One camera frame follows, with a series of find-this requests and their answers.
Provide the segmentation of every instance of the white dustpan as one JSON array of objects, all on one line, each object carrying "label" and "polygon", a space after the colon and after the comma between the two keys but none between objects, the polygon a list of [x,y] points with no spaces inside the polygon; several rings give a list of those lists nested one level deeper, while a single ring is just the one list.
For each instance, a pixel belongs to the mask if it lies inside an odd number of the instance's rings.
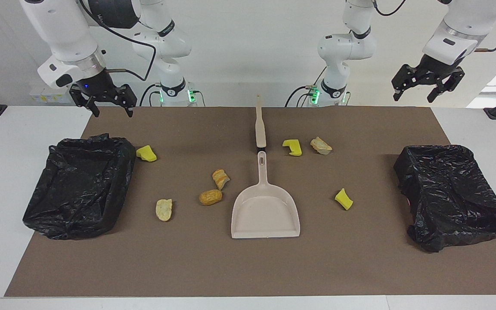
[{"label": "white dustpan", "polygon": [[[260,149],[266,146],[264,130],[258,96],[256,140]],[[243,190],[236,198],[232,209],[231,236],[233,239],[298,237],[300,220],[292,196],[267,181],[265,152],[257,154],[257,162],[260,181]]]}]

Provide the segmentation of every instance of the yellow foam piece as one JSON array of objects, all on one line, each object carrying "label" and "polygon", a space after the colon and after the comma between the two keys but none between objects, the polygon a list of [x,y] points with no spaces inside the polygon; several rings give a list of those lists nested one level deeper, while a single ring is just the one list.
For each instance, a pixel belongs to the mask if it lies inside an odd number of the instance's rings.
[{"label": "yellow foam piece", "polygon": [[142,159],[144,161],[149,161],[150,163],[157,160],[156,154],[154,154],[154,152],[150,148],[150,145],[147,145],[147,146],[144,146],[144,147],[138,149],[136,152],[136,155],[140,159]]},{"label": "yellow foam piece", "polygon": [[284,140],[283,147],[290,147],[290,155],[301,156],[300,141],[297,139]]},{"label": "yellow foam piece", "polygon": [[342,189],[334,199],[339,202],[346,210],[349,210],[353,205],[353,200],[351,200],[348,197],[348,194],[346,194],[346,189]]}]

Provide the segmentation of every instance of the white table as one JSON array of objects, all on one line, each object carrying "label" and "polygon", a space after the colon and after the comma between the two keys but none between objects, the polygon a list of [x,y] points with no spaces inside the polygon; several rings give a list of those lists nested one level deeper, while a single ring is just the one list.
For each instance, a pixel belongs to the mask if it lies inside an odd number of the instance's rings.
[{"label": "white table", "polygon": [[[482,110],[434,108],[453,144],[468,147],[496,192],[496,121]],[[490,310],[496,296],[329,296],[296,298],[4,298],[33,231],[22,215],[45,166],[47,147],[79,138],[90,112],[75,107],[10,106],[0,117],[0,310],[292,309]]]}]

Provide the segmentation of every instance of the brown mat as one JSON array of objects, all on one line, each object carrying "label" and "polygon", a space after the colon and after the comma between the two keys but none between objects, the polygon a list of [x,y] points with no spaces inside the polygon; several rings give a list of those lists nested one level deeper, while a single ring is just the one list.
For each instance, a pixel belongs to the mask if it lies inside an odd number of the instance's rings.
[{"label": "brown mat", "polygon": [[[429,108],[265,108],[269,179],[293,196],[301,236],[230,237],[238,193],[257,182],[254,108],[101,108],[83,137],[109,132],[151,145],[138,161],[113,231],[85,241],[34,234],[6,296],[496,295],[496,240],[421,251],[393,164],[406,145],[448,144]],[[323,156],[309,142],[334,148]],[[281,147],[299,139],[304,155]],[[232,178],[224,201],[201,206],[211,174]],[[355,201],[344,211],[342,188]],[[157,220],[158,199],[174,216]]]}]

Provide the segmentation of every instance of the bin covered with plastic bag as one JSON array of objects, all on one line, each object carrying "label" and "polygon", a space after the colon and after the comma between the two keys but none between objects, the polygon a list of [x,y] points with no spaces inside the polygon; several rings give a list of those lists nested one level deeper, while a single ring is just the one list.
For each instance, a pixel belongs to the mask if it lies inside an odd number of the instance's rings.
[{"label": "bin covered with plastic bag", "polygon": [[49,147],[46,167],[22,218],[51,239],[83,239],[110,231],[130,184],[136,150],[108,134],[64,139]]},{"label": "bin covered with plastic bag", "polygon": [[414,223],[407,233],[429,252],[496,238],[496,195],[463,146],[408,146],[394,169]]}]

